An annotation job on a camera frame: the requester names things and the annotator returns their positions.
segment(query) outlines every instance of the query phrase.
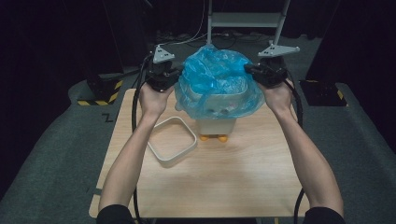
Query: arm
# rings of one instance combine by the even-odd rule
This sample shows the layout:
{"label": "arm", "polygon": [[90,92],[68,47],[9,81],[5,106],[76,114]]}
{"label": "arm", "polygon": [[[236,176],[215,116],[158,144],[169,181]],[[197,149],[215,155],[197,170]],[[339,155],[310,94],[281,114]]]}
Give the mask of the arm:
{"label": "arm", "polygon": [[343,200],[332,168],[291,114],[291,90],[285,83],[273,89],[259,86],[285,134],[310,207],[328,207],[343,217]]}
{"label": "arm", "polygon": [[148,84],[142,87],[139,98],[142,117],[107,174],[99,211],[111,204],[128,206],[140,176],[149,136],[172,90],[156,92]]}

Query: gray floor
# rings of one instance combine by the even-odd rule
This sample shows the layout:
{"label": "gray floor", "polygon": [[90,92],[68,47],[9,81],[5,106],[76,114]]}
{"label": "gray floor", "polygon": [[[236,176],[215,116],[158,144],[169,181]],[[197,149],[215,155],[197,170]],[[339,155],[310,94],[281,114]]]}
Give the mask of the gray floor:
{"label": "gray floor", "polygon": [[[215,39],[219,47],[231,42]],[[279,44],[298,46],[301,52],[285,56],[295,80],[304,79],[320,39],[281,38]],[[257,62],[261,43],[235,43],[237,50]],[[175,64],[197,48],[167,46]],[[94,223],[88,214],[97,178],[115,125],[123,93],[134,77],[124,77],[114,105],[78,106],[85,88],[70,89],[72,105],[57,118],[36,143],[6,196],[0,202],[0,223]],[[331,164],[345,201],[347,223],[394,223],[396,155],[345,84],[337,84],[348,107],[314,107],[303,98],[304,128]],[[262,223],[274,223],[263,218]],[[282,217],[280,223],[292,223]]]}

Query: plastic bag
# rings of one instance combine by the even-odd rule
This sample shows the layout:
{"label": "plastic bag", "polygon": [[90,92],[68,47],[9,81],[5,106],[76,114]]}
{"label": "plastic bag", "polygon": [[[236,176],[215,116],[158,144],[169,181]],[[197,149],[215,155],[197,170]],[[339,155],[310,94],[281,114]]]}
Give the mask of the plastic bag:
{"label": "plastic bag", "polygon": [[235,119],[253,114],[264,103],[262,91],[244,64],[243,54],[212,45],[201,47],[184,62],[175,85],[176,110],[192,119]]}

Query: black sleeve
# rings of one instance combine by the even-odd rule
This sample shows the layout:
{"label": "black sleeve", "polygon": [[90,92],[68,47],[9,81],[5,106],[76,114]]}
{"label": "black sleeve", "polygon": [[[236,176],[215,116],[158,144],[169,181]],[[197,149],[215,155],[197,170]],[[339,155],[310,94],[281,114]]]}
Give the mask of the black sleeve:
{"label": "black sleeve", "polygon": [[304,224],[346,224],[334,210],[327,207],[313,207],[305,213]]}
{"label": "black sleeve", "polygon": [[132,224],[131,212],[120,204],[112,204],[103,208],[96,218],[97,224]]}

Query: forearm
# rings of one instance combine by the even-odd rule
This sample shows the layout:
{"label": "forearm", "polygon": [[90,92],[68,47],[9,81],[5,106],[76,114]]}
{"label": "forearm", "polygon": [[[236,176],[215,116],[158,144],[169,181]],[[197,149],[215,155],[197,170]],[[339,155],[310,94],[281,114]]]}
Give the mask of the forearm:
{"label": "forearm", "polygon": [[343,215],[343,201],[332,169],[290,112],[276,113],[293,164],[311,207],[326,206]]}
{"label": "forearm", "polygon": [[143,116],[107,174],[99,211],[111,204],[128,206],[140,176],[149,136],[158,118]]}

